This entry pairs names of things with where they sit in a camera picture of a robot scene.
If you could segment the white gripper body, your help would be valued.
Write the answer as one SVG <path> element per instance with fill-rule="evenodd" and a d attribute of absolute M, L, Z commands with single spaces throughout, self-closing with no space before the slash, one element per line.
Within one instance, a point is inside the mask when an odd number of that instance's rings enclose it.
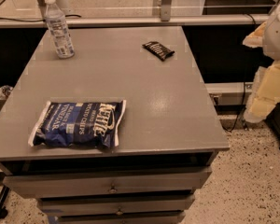
<path fill-rule="evenodd" d="M 280 4 L 267 20 L 262 46 L 266 56 L 280 61 Z"/>

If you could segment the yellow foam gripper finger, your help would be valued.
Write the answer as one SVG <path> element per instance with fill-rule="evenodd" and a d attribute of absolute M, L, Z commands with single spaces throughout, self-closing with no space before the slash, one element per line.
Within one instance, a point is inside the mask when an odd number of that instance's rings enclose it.
<path fill-rule="evenodd" d="M 262 23 L 254 32 L 247 35 L 243 40 L 243 44 L 250 48 L 262 47 L 262 41 L 264 36 L 264 30 L 267 22 Z"/>
<path fill-rule="evenodd" d="M 266 119 L 280 103 L 280 61 L 274 61 L 268 68 L 260 67 L 255 74 L 252 93 L 249 95 L 244 120 L 258 123 Z"/>

